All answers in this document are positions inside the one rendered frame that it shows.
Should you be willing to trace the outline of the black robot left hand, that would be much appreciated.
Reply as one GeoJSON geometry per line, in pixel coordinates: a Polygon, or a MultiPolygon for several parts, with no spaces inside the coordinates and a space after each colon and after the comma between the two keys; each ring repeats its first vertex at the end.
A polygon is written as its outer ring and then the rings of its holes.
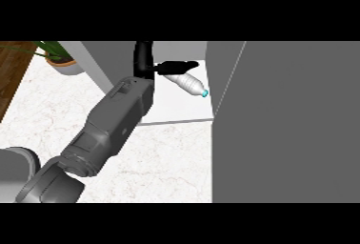
{"type": "Polygon", "coordinates": [[[152,41],[137,41],[134,43],[134,77],[153,79],[155,74],[178,75],[199,66],[196,61],[163,61],[155,64],[152,49],[152,41]]]}

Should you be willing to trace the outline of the clear plastic water bottle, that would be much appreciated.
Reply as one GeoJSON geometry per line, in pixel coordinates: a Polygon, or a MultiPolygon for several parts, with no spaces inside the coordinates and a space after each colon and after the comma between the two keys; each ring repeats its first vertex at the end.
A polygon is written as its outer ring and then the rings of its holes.
{"type": "Polygon", "coordinates": [[[205,97],[208,90],[205,89],[202,82],[187,73],[171,74],[165,78],[193,96],[205,97]]]}

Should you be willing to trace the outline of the white and grey cabinet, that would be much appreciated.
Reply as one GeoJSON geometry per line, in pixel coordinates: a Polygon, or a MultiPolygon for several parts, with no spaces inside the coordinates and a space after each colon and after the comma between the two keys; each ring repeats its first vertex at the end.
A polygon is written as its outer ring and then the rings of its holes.
{"type": "MultiPolygon", "coordinates": [[[[115,83],[132,74],[134,41],[60,41],[60,45],[84,69],[99,89],[107,93],[115,83]]],[[[153,58],[163,61],[197,61],[189,74],[209,89],[205,68],[205,41],[156,41],[153,58]]],[[[153,106],[141,125],[187,123],[214,119],[211,95],[190,95],[162,76],[155,75],[153,106]]]]}

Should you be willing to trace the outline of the dark grey cabinet door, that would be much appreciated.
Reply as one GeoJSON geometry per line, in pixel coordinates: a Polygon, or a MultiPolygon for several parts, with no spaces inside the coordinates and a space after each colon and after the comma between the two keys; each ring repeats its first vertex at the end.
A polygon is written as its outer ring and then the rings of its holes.
{"type": "Polygon", "coordinates": [[[212,124],[212,196],[360,201],[360,42],[251,42],[212,124]]]}

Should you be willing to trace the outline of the grey and orange plant pot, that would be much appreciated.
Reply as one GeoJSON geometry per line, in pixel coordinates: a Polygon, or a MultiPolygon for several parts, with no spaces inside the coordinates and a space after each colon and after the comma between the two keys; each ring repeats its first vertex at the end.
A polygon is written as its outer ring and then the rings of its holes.
{"type": "Polygon", "coordinates": [[[45,62],[63,75],[78,75],[84,73],[84,69],[73,60],[66,63],[54,63],[50,59],[47,59],[45,62]]]}

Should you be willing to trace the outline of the green leafy plant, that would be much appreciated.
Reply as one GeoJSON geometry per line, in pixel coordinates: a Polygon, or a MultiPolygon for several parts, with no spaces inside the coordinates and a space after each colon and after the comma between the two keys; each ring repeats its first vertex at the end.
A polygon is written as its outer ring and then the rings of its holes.
{"type": "Polygon", "coordinates": [[[44,51],[44,54],[6,45],[0,45],[0,48],[35,54],[56,64],[73,61],[72,56],[69,55],[57,41],[32,41],[32,44],[44,51]]]}

